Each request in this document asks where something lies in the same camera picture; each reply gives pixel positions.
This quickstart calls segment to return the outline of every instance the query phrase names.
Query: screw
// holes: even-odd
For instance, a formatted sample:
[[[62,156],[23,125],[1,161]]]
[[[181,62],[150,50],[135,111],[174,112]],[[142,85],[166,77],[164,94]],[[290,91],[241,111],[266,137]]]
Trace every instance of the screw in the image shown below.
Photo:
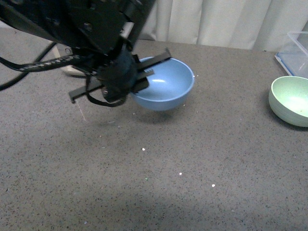
[[[84,23],[84,24],[83,24],[83,27],[84,27],[87,31],[89,31],[89,32],[92,31],[92,24],[91,24],[91,23]]]
[[[70,54],[71,52],[72,52],[71,49],[69,49],[69,48],[65,49],[65,53]]]

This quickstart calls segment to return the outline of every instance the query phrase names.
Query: bowl rim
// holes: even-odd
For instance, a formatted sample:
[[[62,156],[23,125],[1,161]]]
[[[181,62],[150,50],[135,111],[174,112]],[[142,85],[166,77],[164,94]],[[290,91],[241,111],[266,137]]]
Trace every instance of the bowl rim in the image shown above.
[[[151,57],[146,57],[146,58],[140,59],[140,61],[142,62],[142,61],[145,61],[145,60],[150,59],[150,58],[152,58],[152,56],[151,56]],[[183,63],[182,61],[180,61],[180,60],[178,60],[178,59],[175,59],[175,58],[171,58],[171,59],[174,60],[174,61],[177,61],[177,62],[179,62],[179,63],[181,63],[181,64],[183,64],[184,66],[186,66],[187,69],[190,71],[190,73],[191,73],[191,75],[192,75],[192,83],[190,84],[190,86],[187,88],[187,90],[186,90],[184,93],[182,93],[182,94],[179,95],[179,96],[176,96],[176,97],[167,99],[167,100],[150,100],[150,99],[147,99],[147,98],[144,98],[144,97],[139,96],[138,93],[132,93],[132,94],[133,94],[134,96],[138,97],[139,99],[142,99],[142,100],[145,100],[145,101],[148,101],[148,102],[161,102],[161,103],[165,103],[165,102],[177,100],[177,99],[183,97],[184,95],[188,94],[188,93],[190,92],[190,90],[193,88],[193,85],[194,85],[194,73],[193,73],[192,69],[191,69],[189,66],[187,66],[187,64],[185,64],[185,63]]]
[[[270,87],[271,93],[273,94],[273,96],[275,97],[275,99],[276,99],[284,108],[286,108],[287,110],[289,110],[289,111],[291,111],[291,112],[293,112],[293,113],[295,113],[295,114],[297,114],[297,115],[299,115],[299,116],[302,116],[302,117],[304,117],[304,118],[308,118],[308,116],[303,115],[303,114],[300,114],[300,113],[297,113],[297,112],[291,110],[290,108],[286,107],[286,106],[277,98],[277,96],[276,96],[276,94],[275,94],[275,92],[274,92],[274,90],[273,90],[273,86],[274,86],[274,84],[275,84],[276,81],[278,81],[279,79],[282,79],[282,78],[301,78],[301,79],[305,79],[306,81],[308,81],[308,78],[304,78],[304,77],[300,77],[300,76],[281,76],[281,77],[275,79],[275,80],[272,82],[271,87]]]

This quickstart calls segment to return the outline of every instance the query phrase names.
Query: black metal bracket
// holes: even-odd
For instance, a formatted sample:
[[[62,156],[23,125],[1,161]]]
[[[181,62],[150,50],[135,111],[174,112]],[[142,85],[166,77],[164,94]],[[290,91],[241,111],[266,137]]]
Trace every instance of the black metal bracket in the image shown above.
[[[166,60],[171,58],[170,51],[166,48],[166,51],[158,56],[155,56],[151,59],[148,59],[144,62],[140,62],[138,57],[135,55],[133,56],[135,59],[136,67],[138,70],[138,75],[136,77],[136,83],[135,85],[130,89],[132,93],[137,93],[140,90],[143,90],[149,86],[149,82],[147,80],[147,77],[154,74],[153,70],[145,71],[146,69],[149,69],[150,67],[157,65],[159,63],[165,62]],[[88,85],[88,89],[86,86],[83,86],[81,88],[78,88],[76,90],[69,92],[69,97],[71,99],[72,103],[76,102],[76,99],[87,95],[87,93],[93,92],[98,89],[104,88],[105,85],[102,81],[98,80],[95,76],[92,76],[90,79],[90,83]]]

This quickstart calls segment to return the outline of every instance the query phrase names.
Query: speckled table surface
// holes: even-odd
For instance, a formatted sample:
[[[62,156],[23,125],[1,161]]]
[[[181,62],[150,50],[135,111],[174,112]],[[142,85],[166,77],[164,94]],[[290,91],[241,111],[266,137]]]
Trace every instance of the speckled table surface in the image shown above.
[[[0,31],[17,63],[46,44]],[[154,41],[135,52],[165,47],[196,79],[172,111],[71,104],[84,81],[61,70],[0,92],[0,230],[308,230],[308,131],[269,108],[286,75],[274,53]]]

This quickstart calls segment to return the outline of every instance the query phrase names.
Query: bowl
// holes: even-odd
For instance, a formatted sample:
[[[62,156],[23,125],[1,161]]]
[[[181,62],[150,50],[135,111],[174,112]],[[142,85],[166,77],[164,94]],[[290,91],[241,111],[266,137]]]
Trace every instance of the bowl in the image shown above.
[[[133,100],[140,106],[153,111],[167,111],[182,104],[193,88],[192,70],[177,59],[169,59],[151,69],[148,76],[150,86],[138,93],[131,93]]]
[[[285,122],[308,127],[308,79],[283,76],[274,80],[269,102],[273,112]]]

